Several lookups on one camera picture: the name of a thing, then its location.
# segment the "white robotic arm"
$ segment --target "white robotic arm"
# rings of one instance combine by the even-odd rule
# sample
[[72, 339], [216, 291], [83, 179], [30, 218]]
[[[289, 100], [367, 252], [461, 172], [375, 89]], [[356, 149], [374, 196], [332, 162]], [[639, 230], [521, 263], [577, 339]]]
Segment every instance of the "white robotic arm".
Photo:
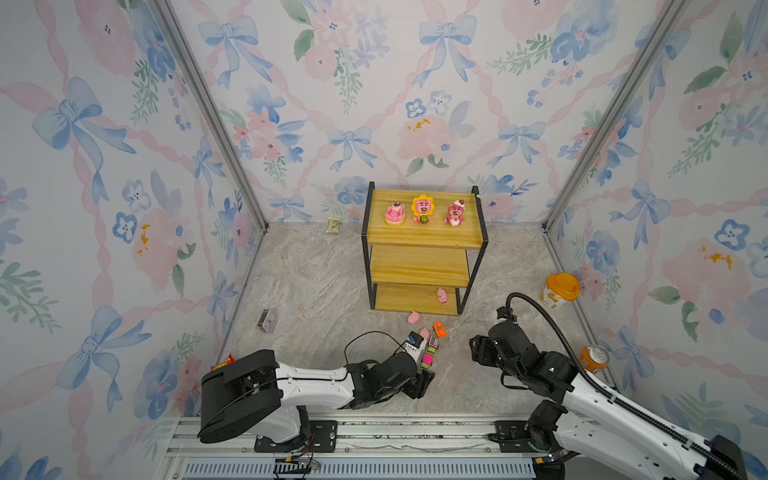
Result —
[[[529, 302], [550, 323], [567, 356], [540, 352], [528, 339], [512, 314], [515, 297]], [[511, 293], [506, 306], [497, 310], [497, 320], [488, 336], [470, 340], [472, 359], [516, 376], [532, 392], [551, 400], [537, 407], [523, 436], [494, 435], [495, 441], [528, 440], [541, 451], [579, 452], [636, 480], [746, 480], [738, 446], [721, 436], [709, 441], [682, 429], [584, 370], [554, 320], [530, 297]]]
[[222, 442], [248, 431], [266, 437], [264, 443], [275, 452], [306, 447], [311, 432], [305, 406], [361, 409], [400, 391], [414, 399], [424, 396], [434, 377], [419, 371], [425, 348], [426, 341], [411, 332], [384, 362], [334, 370], [276, 362], [272, 350], [252, 353], [203, 377], [198, 437], [203, 443]]

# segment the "orange toy car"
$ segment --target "orange toy car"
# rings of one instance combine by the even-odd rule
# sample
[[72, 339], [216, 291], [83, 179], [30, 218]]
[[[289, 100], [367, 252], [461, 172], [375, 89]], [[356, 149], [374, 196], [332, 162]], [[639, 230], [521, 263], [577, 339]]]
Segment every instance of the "orange toy car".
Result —
[[432, 328], [435, 329], [435, 335], [437, 335], [438, 338], [442, 338], [445, 336], [446, 331], [445, 327], [440, 322], [435, 322], [434, 325], [432, 325]]

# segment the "wall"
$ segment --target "wall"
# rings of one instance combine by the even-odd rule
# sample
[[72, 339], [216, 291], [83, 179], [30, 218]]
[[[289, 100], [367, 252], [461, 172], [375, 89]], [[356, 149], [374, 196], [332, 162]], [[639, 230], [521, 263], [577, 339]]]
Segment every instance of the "wall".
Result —
[[[627, 394], [768, 478], [768, 2], [694, 0], [555, 229]], [[638, 124], [622, 135], [627, 124]], [[639, 154], [621, 152], [632, 145]]]
[[531, 222], [664, 2], [171, 3], [269, 220], [360, 221], [374, 180]]
[[259, 237], [146, 5], [6, 2], [0, 58], [0, 478], [151, 478]]

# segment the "black mounting plate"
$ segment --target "black mounting plate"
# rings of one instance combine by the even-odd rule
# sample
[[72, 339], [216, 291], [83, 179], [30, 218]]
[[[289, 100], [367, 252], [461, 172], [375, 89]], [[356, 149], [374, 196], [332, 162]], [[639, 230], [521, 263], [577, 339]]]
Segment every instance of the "black mounting plate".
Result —
[[309, 438], [303, 438], [300, 435], [289, 442], [276, 444], [269, 437], [262, 437], [256, 440], [253, 451], [256, 453], [295, 452], [306, 444], [306, 440], [312, 439], [312, 445], [309, 446], [310, 453], [333, 453], [336, 450], [336, 430], [338, 424], [334, 420], [310, 420]]
[[528, 441], [528, 434], [525, 432], [525, 420], [498, 420], [493, 422], [496, 427], [496, 434], [505, 439], [499, 442], [502, 453], [538, 453]]

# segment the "wooden shelf board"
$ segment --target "wooden shelf board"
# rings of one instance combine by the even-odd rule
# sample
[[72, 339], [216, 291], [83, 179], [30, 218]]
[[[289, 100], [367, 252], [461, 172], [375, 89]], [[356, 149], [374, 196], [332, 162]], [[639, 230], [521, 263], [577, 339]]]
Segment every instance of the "wooden shelf board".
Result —
[[407, 283], [466, 288], [469, 268], [464, 250], [376, 245], [371, 252], [374, 283]]
[[437, 286], [379, 283], [376, 286], [376, 310], [407, 313], [415, 310], [433, 315], [458, 315], [455, 290], [443, 288], [448, 293], [447, 303], [437, 300]]
[[[412, 220], [413, 198], [426, 194], [435, 201], [435, 211], [427, 224]], [[443, 221], [448, 205], [464, 200], [464, 223], [451, 227]], [[390, 227], [384, 222], [386, 208], [392, 202], [406, 206], [406, 222], [400, 227]], [[411, 247], [447, 247], [479, 250], [483, 244], [480, 218], [474, 194], [451, 192], [420, 192], [417, 190], [374, 190], [368, 220], [369, 245], [402, 245]]]

